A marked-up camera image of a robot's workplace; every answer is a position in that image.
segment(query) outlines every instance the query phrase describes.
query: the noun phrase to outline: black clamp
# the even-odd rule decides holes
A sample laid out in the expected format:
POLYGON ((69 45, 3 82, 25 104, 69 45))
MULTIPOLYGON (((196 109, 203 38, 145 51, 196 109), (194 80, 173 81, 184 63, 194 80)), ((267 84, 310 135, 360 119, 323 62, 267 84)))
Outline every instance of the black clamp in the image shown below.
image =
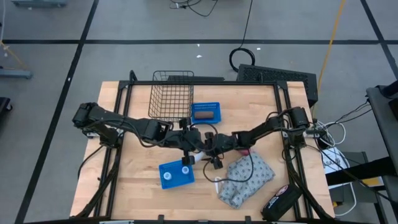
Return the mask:
POLYGON ((244 224, 251 224, 251 217, 250 216, 245 216, 244 217, 244 224))
POLYGON ((157 216, 157 223, 158 224, 164 224, 164 215, 158 215, 157 216))
POLYGON ((134 81, 137 81, 137 76, 133 70, 130 70, 129 81, 130 81, 130 84, 133 84, 134 81))

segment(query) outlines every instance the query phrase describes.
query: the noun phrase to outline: yellow cable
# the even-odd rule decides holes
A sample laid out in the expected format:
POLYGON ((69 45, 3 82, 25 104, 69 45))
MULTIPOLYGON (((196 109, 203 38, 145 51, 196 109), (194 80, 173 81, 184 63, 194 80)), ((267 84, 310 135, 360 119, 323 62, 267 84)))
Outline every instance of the yellow cable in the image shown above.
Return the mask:
MULTIPOLYGON (((319 80, 318 80, 318 94, 321 90, 321 84, 322 84, 322 76, 323 76, 323 72, 325 71, 326 65, 328 63, 328 59, 329 59, 329 55, 330 55, 330 51, 331 51, 331 46, 333 44, 333 41, 335 39, 335 35, 336 35, 336 30, 337 30, 337 26, 338 26, 338 22, 340 20, 340 16, 341 13, 343 12, 343 8, 344 8, 344 4, 346 3, 346 0, 341 0, 340 3, 340 8, 338 9, 338 14, 337 14, 337 18, 335 21, 335 26, 333 27, 333 32, 331 33, 331 39, 329 41, 329 46, 328 46, 328 52, 326 53, 325 59, 323 60, 323 65, 322 65, 322 69, 321 69, 321 74, 319 75, 319 80)), ((314 105, 312 108, 312 117, 315 117, 315 107, 317 105, 314 105)))
POLYGON ((20 65, 24 70, 28 70, 28 69, 27 69, 27 66, 22 62, 22 60, 19 59, 19 57, 18 57, 12 50, 8 49, 8 47, 7 47, 2 41, 0 41, 0 45, 2 45, 3 49, 4 49, 6 52, 10 53, 10 54, 18 61, 19 65, 20 65))

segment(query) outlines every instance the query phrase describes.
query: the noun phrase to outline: concrete floor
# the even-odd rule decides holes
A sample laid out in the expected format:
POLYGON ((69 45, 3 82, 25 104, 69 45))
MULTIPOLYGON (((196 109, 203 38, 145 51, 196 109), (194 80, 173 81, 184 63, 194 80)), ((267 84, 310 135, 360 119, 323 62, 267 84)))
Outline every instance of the concrete floor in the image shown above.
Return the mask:
MULTIPOLYGON (((79 39, 92 0, 69 0, 61 9, 16 8, 8 0, 4 39, 79 39)), ((203 0, 205 12, 213 2, 203 0)), ((398 1, 368 1, 387 40, 398 39, 398 1)), ((254 0, 247 39, 327 40, 339 1, 254 0)), ((167 0, 100 0, 88 39, 240 39, 249 1, 220 0, 212 15, 198 17, 189 10, 171 10, 167 0)), ((377 40, 359 0, 346 3, 338 40, 377 40)), ((72 126, 78 105, 96 101, 101 82, 125 80, 133 69, 140 80, 155 70, 192 70, 195 75, 235 80, 228 63, 237 44, 85 45, 52 140, 26 222, 69 216, 76 172, 86 138, 72 126)), ((0 96, 10 97, 14 110, 0 132, 0 223, 15 220, 44 137, 55 111, 77 45, 14 44, 10 48, 34 72, 31 80, 0 79, 0 96)), ((327 45, 250 44, 256 65, 319 75, 327 45)), ((398 57, 398 46, 389 46, 398 57)), ((235 63, 249 63, 237 54, 235 63)), ((3 66, 14 66, 0 57, 3 66)), ((323 77, 317 116, 334 121, 365 101, 369 86, 393 82, 384 52, 377 45, 334 45, 323 77)), ((387 155, 372 113, 347 123, 341 151, 366 151, 369 160, 387 155)), ((387 207, 391 223, 395 223, 387 207)), ((373 205, 360 204, 342 219, 377 223, 373 205)))

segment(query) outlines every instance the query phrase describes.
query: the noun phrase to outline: wire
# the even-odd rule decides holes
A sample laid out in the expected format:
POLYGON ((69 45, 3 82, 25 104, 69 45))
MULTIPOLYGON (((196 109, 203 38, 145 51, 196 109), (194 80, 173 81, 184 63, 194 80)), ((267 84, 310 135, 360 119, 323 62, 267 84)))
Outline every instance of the wire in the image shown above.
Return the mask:
POLYGON ((370 112, 372 109, 370 109, 370 110, 368 110, 368 111, 366 111, 366 112, 364 112, 364 113, 361 113, 360 115, 358 115, 358 116, 356 116, 356 117, 354 117, 354 118, 351 118, 351 119, 348 119, 348 120, 345 120, 345 121, 341 121, 340 123, 345 123, 345 122, 348 122, 348 121, 352 121, 352 120, 354 120, 354 119, 356 119, 356 118, 358 118, 358 117, 360 117, 360 116, 363 116, 363 115, 365 115, 365 114, 367 114, 368 112, 370 112))
POLYGON ((251 161, 251 173, 250 176, 246 179, 246 180, 234 180, 234 179, 230 179, 230 178, 225 178, 225 179, 218 179, 218 180, 211 180, 207 175, 206 175, 206 166, 211 162, 211 160, 207 161, 207 163, 203 166, 203 175, 205 176, 205 178, 212 182, 212 183, 218 183, 218 182, 222 182, 222 181, 232 181, 232 182, 239 182, 239 183, 244 183, 250 180, 250 178, 253 176, 254 173, 254 162, 253 162, 253 158, 251 157, 251 153, 250 153, 250 149, 248 149, 248 154, 250 157, 250 161, 251 161))
POLYGON ((195 149, 199 150, 200 152, 211 152, 211 151, 214 151, 214 150, 216 149, 216 146, 217 146, 216 143, 217 143, 217 139, 218 139, 218 131, 217 131, 216 127, 214 127, 214 125, 209 124, 209 123, 195 123, 195 124, 191 124, 191 125, 189 126, 189 128, 191 129, 193 126, 198 125, 198 124, 207 124, 207 125, 209 125, 210 127, 212 127, 212 128, 214 129, 214 132, 216 133, 216 134, 215 134, 216 139, 213 141, 213 147, 212 147, 211 149, 200 149, 200 148, 198 148, 193 142, 191 142, 189 139, 185 139, 185 140, 186 140, 192 147, 194 147, 195 149))
MULTIPOLYGON (((324 73, 326 65, 328 63, 329 55, 330 55, 330 52, 331 52, 331 46, 333 45, 333 41, 335 39, 336 30, 337 30, 337 27, 338 27, 338 22, 340 20, 341 13, 343 12, 343 8, 344 8, 345 2, 346 2, 346 0, 341 0, 340 7, 338 9, 338 14, 337 14, 337 17, 336 17, 336 20, 335 20, 335 25, 333 26, 333 31, 331 33, 331 38, 330 38, 330 41, 329 41, 328 51, 326 52, 325 59, 323 59, 323 65, 322 65, 322 69, 321 69, 321 73, 319 75, 319 81, 318 81, 318 90, 317 90, 318 94, 321 91, 323 73, 324 73)), ((317 105, 314 105, 313 108, 312 108, 312 117, 313 118, 315 117, 315 108, 316 107, 317 107, 317 105)))
POLYGON ((355 163, 358 164, 358 165, 362 164, 362 163, 360 163, 360 162, 358 162, 358 161, 355 161, 355 160, 352 160, 352 159, 348 159, 348 158, 345 158, 345 159, 347 159, 348 161, 351 161, 351 162, 355 162, 355 163))
POLYGON ((290 158, 289 160, 286 159, 286 157, 284 156, 284 152, 285 152, 285 151, 286 151, 286 149, 283 149, 283 150, 282 150, 282 159, 283 159, 284 161, 286 161, 286 162, 292 162, 292 161, 296 158, 296 156, 297 156, 297 151, 296 151, 296 149, 294 149, 294 156, 293 156, 292 158, 290 158))
POLYGON ((170 136, 168 136, 168 137, 166 137, 166 138, 163 138, 162 140, 158 141, 156 144, 145 145, 144 142, 142 141, 141 135, 138 133, 137 128, 134 127, 134 126, 133 126, 132 124, 130 124, 130 123, 125 123, 125 124, 129 125, 129 126, 131 127, 131 129, 134 130, 135 134, 137 135, 137 138, 138 138, 139 143, 141 144, 141 146, 146 147, 146 148, 159 146, 160 144, 162 144, 162 143, 165 142, 166 140, 170 139, 171 137, 180 135, 180 134, 173 134, 173 135, 170 135, 170 136))
POLYGON ((241 43, 241 45, 240 45, 238 48, 232 50, 231 53, 229 54, 229 64, 231 65, 232 69, 233 69, 235 72, 238 72, 239 69, 236 68, 236 67, 234 66, 234 64, 233 64, 233 62, 232 62, 232 57, 233 57, 233 55, 235 54, 235 52, 237 52, 237 51, 246 52, 246 53, 250 56, 250 58, 251 58, 251 65, 254 65, 254 64, 256 63, 256 57, 254 56, 254 53, 253 53, 251 50, 249 50, 249 49, 244 49, 244 48, 242 48, 243 43, 244 43, 244 40, 245 40, 245 38, 246 38, 246 31, 248 30, 248 24, 249 24, 249 18, 250 18, 251 6, 252 6, 252 5, 253 5, 253 0, 251 0, 251 2, 250 2, 249 14, 248 14, 248 19, 247 19, 247 21, 246 21, 246 26, 245 26, 245 28, 244 28, 244 34, 243 34, 243 38, 242 38, 242 43, 241 43))
POLYGON ((329 123, 323 124, 320 121, 318 121, 317 123, 323 130, 326 131, 326 135, 328 136, 329 140, 331 140, 331 142, 328 142, 328 141, 324 140, 323 138, 319 139, 323 143, 325 143, 326 145, 328 145, 330 147, 335 147, 336 145, 339 145, 339 144, 343 143, 343 141, 346 139, 346 128, 344 127, 343 124, 335 123, 335 122, 329 122, 329 123), (338 124, 343 129, 343 138, 341 139, 341 141, 336 142, 335 139, 333 138, 333 136, 329 133, 329 130, 328 130, 328 125, 329 124, 338 124))
POLYGON ((287 123, 287 127, 288 127, 288 128, 290 128, 290 127, 291 127, 291 125, 290 125, 290 122, 289 122, 289 120, 287 120, 286 118, 284 118, 284 121, 286 121, 286 123, 287 123))
POLYGON ((355 108, 354 110, 352 110, 352 111, 350 111, 350 112, 344 114, 343 116, 341 116, 341 117, 340 117, 339 119, 337 119, 335 122, 328 123, 328 125, 325 125, 325 127, 324 127, 323 129, 325 130, 325 129, 327 129, 327 128, 329 128, 329 127, 335 125, 335 124, 339 124, 339 123, 344 123, 344 122, 350 121, 350 120, 347 120, 347 121, 339 122, 340 120, 346 118, 347 116, 349 116, 349 115, 351 115, 351 114, 353 114, 353 113, 355 113, 355 112, 359 112, 359 111, 362 110, 363 108, 369 106, 367 103, 368 103, 368 101, 366 101, 365 103, 359 105, 359 106, 358 106, 357 108, 355 108))
POLYGON ((81 172, 81 168, 83 168, 83 165, 87 162, 88 159, 90 159, 91 157, 93 157, 98 151, 100 151, 104 146, 100 146, 99 148, 97 148, 93 153, 91 153, 85 160, 83 160, 83 162, 80 164, 79 170, 77 172, 77 179, 79 179, 80 177, 80 172, 81 172))
MULTIPOLYGON (((192 0, 187 0, 187 1, 182 1, 182 2, 176 2, 173 0, 170 0, 170 1, 171 1, 170 5, 169 5, 170 9, 186 9, 187 5, 184 5, 184 4, 186 4, 187 2, 190 2, 192 0)), ((194 6, 194 5, 198 4, 199 2, 201 2, 201 0, 198 0, 197 2, 191 4, 191 6, 194 6)))
POLYGON ((374 192, 375 194, 377 194, 378 196, 388 200, 390 203, 394 204, 394 205, 398 205, 397 202, 391 200, 389 197, 379 193, 377 190, 372 189, 371 187, 369 187, 368 185, 366 185, 362 180, 359 180, 357 177, 355 177, 353 174, 351 174, 350 172, 348 172, 347 170, 345 170, 344 168, 342 168, 337 162, 335 162, 333 159, 331 159, 326 153, 324 153, 321 149, 307 145, 308 147, 311 147, 313 149, 318 150, 319 152, 321 152, 323 155, 325 155, 329 160, 331 160, 334 164, 336 164, 341 171, 343 171, 347 176, 351 177, 353 180, 358 181, 361 185, 363 185, 364 187, 366 187, 367 189, 371 190, 372 192, 374 192))
MULTIPOLYGON (((346 165, 347 165, 347 167, 349 168, 350 165, 349 165, 349 162, 347 161, 347 158, 343 155, 343 153, 341 153, 338 149, 335 148, 335 151, 336 151, 336 150, 340 153, 340 156, 345 160, 346 165)), ((353 192, 354 205, 353 205, 350 209, 348 209, 346 212, 344 212, 344 213, 342 213, 342 214, 335 214, 335 216, 337 216, 337 217, 340 217, 340 216, 349 214, 349 212, 351 212, 351 211, 355 208, 355 206, 356 206, 356 196, 355 196, 355 192, 354 192, 354 188, 353 188, 353 183, 349 183, 349 186, 351 187, 351 191, 353 192)))
POLYGON ((217 5, 217 3, 218 3, 218 0, 213 0, 213 1, 216 1, 216 2, 214 3, 213 7, 211 8, 210 12, 209 12, 207 15, 200 14, 199 12, 193 10, 192 7, 191 7, 191 6, 193 6, 193 4, 192 4, 192 5, 189 5, 189 2, 190 2, 190 1, 187 1, 187 6, 188 6, 189 9, 192 10, 192 12, 198 14, 199 16, 208 17, 208 16, 210 16, 210 14, 213 12, 214 8, 216 7, 216 5, 217 5))

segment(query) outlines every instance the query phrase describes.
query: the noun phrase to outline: red logo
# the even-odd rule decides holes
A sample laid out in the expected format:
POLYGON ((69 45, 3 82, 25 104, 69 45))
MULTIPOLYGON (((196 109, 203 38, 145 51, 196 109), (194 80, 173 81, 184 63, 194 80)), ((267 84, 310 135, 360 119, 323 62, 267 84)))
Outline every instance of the red logo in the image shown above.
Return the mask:
POLYGON ((281 194, 283 194, 287 190, 287 187, 288 185, 283 186, 281 189, 279 189, 275 196, 280 196, 281 194))

